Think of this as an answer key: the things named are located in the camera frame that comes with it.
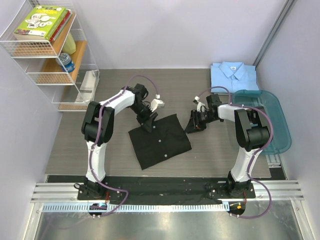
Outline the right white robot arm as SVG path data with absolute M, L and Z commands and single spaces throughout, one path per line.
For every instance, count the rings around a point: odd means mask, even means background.
M 233 168 L 228 172 L 225 183 L 209 183 L 210 197 L 241 198 L 251 190 L 251 176 L 263 147 L 270 144 L 273 128 L 263 107 L 247 108 L 223 104 L 217 93 L 206 97 L 207 104 L 196 96 L 196 109 L 190 112 L 189 122 L 184 129 L 191 134 L 204 131 L 207 124 L 224 120 L 235 125 L 235 137 L 239 151 Z

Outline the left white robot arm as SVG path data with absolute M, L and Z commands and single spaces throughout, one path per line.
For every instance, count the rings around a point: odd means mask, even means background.
M 105 158 L 117 114 L 124 109 L 131 109 L 142 129 L 152 132 L 152 124 L 158 116 L 156 110 L 165 103 L 159 94 L 156 94 L 150 103 L 145 103 L 148 94 L 142 84 L 136 84 L 135 87 L 125 86 L 109 99 L 92 101 L 87 106 L 81 127 L 88 151 L 87 172 L 83 184 L 78 187 L 79 200 L 100 200 L 112 189 L 105 184 Z

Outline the black long sleeve shirt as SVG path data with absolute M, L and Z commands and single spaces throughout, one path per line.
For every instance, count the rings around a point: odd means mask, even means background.
M 128 134 L 142 170 L 192 149 L 177 114 L 156 120 L 151 126 L 151 132 L 137 127 Z

